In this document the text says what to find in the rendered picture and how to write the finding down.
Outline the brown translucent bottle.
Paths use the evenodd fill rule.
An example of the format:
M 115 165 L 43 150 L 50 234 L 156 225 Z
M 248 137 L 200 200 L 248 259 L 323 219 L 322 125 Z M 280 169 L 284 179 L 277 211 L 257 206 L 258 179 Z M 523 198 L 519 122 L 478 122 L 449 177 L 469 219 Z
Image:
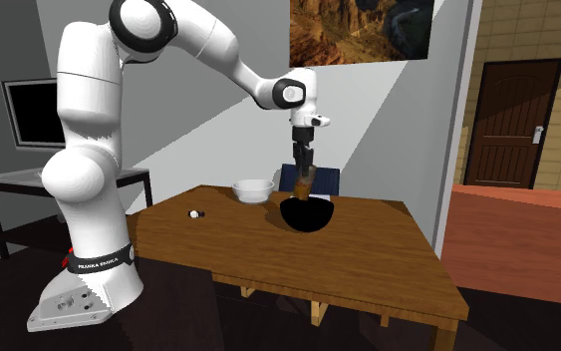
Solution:
M 307 200 L 312 190 L 316 175 L 315 166 L 301 166 L 297 168 L 297 175 L 292 194 L 300 200 Z

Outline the blue chair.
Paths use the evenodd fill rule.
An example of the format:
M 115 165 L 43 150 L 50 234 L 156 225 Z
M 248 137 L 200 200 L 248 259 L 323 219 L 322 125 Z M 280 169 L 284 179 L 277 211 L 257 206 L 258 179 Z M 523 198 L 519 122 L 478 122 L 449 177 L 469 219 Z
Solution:
M 279 179 L 280 191 L 292 191 L 297 179 L 295 165 L 283 164 Z M 311 188 L 312 194 L 338 195 L 340 189 L 340 170 L 317 168 Z

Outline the white bowl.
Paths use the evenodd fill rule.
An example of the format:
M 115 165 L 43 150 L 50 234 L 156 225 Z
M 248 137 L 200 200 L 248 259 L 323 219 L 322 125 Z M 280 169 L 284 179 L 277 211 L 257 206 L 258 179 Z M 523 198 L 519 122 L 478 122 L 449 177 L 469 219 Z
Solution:
M 273 191 L 274 182 L 268 179 L 242 179 L 232 185 L 237 199 L 242 203 L 264 203 Z

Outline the black bowl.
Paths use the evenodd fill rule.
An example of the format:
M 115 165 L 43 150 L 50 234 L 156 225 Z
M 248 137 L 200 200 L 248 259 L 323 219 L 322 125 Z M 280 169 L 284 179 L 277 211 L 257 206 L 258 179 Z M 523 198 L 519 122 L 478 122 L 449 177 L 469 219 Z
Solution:
M 289 197 L 280 202 L 284 221 L 293 229 L 313 232 L 324 228 L 331 220 L 334 204 L 326 197 L 309 196 L 306 200 Z

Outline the wooden table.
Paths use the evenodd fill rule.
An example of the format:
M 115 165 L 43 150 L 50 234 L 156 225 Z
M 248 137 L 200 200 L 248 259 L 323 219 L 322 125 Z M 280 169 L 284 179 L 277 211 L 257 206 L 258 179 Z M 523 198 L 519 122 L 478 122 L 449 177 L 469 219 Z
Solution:
M 273 192 L 263 204 L 229 187 L 199 185 L 128 216 L 138 256 L 208 270 L 213 280 L 308 300 L 319 324 L 328 306 L 427 324 L 428 351 L 453 351 L 468 306 L 400 201 L 334 196 L 330 222 L 299 232 Z M 190 210 L 205 212 L 191 218 Z

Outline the dark brown door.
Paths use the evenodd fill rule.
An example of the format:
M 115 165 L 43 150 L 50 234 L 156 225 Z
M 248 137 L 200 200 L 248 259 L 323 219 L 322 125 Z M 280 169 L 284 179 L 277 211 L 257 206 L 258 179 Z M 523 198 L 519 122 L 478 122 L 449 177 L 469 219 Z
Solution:
M 561 58 L 483 65 L 465 185 L 532 189 L 561 75 Z

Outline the dark robot stand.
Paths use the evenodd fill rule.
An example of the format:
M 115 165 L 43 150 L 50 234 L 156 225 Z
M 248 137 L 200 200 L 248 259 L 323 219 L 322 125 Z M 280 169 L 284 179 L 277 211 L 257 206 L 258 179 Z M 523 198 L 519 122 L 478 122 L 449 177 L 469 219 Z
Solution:
M 26 248 L 0 259 L 0 351 L 223 351 L 207 273 L 141 258 L 141 296 L 99 325 L 28 332 L 26 322 L 64 256 Z

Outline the black screen monitor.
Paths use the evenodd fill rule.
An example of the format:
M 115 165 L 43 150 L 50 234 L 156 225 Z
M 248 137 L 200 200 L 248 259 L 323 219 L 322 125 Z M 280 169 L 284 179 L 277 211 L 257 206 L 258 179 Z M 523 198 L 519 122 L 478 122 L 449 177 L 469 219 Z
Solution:
M 17 150 L 56 152 L 65 147 L 55 78 L 2 81 L 1 88 Z

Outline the dark desk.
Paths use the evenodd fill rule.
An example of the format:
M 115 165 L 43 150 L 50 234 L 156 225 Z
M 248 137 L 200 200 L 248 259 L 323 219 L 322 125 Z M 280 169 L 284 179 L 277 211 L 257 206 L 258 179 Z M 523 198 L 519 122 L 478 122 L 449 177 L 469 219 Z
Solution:
M 52 198 L 44 189 L 41 169 L 29 169 L 0 174 L 0 192 L 27 194 Z M 66 253 L 71 247 L 67 226 L 55 215 L 48 216 L 7 230 L 0 220 L 0 257 L 8 259 L 8 243 Z

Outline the canyon wall picture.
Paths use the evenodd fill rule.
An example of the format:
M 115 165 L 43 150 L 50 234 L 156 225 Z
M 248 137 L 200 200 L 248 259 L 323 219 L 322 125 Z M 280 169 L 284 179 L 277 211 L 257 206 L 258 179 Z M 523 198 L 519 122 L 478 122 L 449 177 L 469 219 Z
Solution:
M 292 67 L 424 60 L 434 0 L 290 0 Z

